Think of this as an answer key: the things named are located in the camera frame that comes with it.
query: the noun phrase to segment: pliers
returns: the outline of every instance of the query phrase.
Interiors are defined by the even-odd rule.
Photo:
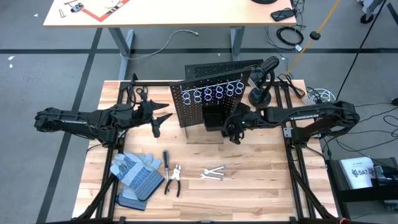
[[[173,175],[171,176],[170,180],[167,181],[166,188],[164,189],[164,194],[167,194],[167,189],[169,188],[170,183],[174,179],[176,179],[178,183],[177,197],[180,196],[180,191],[181,191],[180,172],[181,172],[181,165],[176,164],[173,170]]]

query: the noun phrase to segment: desk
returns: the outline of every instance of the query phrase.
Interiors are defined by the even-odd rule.
[[[106,81],[99,101],[99,109],[106,109],[117,102],[120,81]],[[294,85],[305,90],[303,80]],[[153,138],[151,126],[143,125],[129,130],[124,150],[133,153],[153,153],[162,158],[162,151],[169,150],[170,167],[182,165],[182,191],[179,198],[176,186],[164,195],[165,183],[152,195],[146,211],[120,207],[114,208],[114,220],[124,216],[127,220],[140,221],[288,221],[296,217],[292,183],[287,166],[282,128],[247,131],[241,145],[223,139],[219,132],[206,132],[204,125],[180,128],[168,86],[149,86],[149,99],[168,103],[169,107],[155,111],[155,117],[174,113],[160,128],[160,138]],[[242,102],[249,105],[247,88]],[[277,106],[275,92],[271,90],[270,106]],[[294,94],[293,106],[303,103]],[[312,121],[297,122],[306,126]],[[98,142],[91,141],[90,146]],[[311,139],[308,146],[320,151],[319,141]],[[87,154],[73,216],[79,216],[91,203],[101,187],[107,150],[96,147]],[[310,188],[328,211],[337,216],[325,162],[312,151],[303,149]],[[203,180],[203,169],[226,164],[224,181]],[[300,191],[302,208],[308,216],[307,203]],[[107,214],[110,190],[105,197],[103,214]]]
[[[84,4],[85,1],[93,0],[80,0],[79,2]],[[291,8],[290,0],[278,0],[267,5],[257,4],[250,0],[130,0],[103,22],[95,20],[84,12],[72,13],[68,9],[63,10],[67,16],[61,18],[58,9],[65,8],[64,2],[65,0],[54,0],[44,21],[44,26],[106,27],[124,57],[131,56],[134,30],[129,30],[128,42],[126,42],[120,27],[233,26],[231,28],[231,51],[232,59],[236,61],[239,60],[245,26],[292,26],[296,24],[294,17],[279,22],[275,22],[271,18],[271,13],[274,11]],[[126,77],[127,64],[128,60],[122,58],[119,80],[128,78]]]

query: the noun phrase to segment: phone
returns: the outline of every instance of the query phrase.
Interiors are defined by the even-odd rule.
[[[290,18],[295,15],[295,12],[293,9],[284,9],[284,10],[279,10],[271,13],[271,17],[277,22],[281,21],[287,18]]]

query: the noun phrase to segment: desk leg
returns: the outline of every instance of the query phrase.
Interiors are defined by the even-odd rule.
[[[118,46],[120,53],[123,57],[130,57],[130,50],[134,40],[134,30],[130,29],[127,32],[127,39],[124,39],[120,28],[108,28],[114,42]],[[129,60],[121,57],[120,70],[118,80],[125,80],[130,78],[128,75]]]
[[[244,26],[231,27],[232,61],[234,62],[240,60],[239,53],[241,52],[244,28]]]

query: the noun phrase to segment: pegboard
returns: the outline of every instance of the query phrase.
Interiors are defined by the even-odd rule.
[[[170,90],[180,127],[202,124],[202,106],[206,105],[221,104],[224,108],[225,117],[228,117],[242,100],[250,74],[251,68],[246,68],[181,82],[171,82]]]

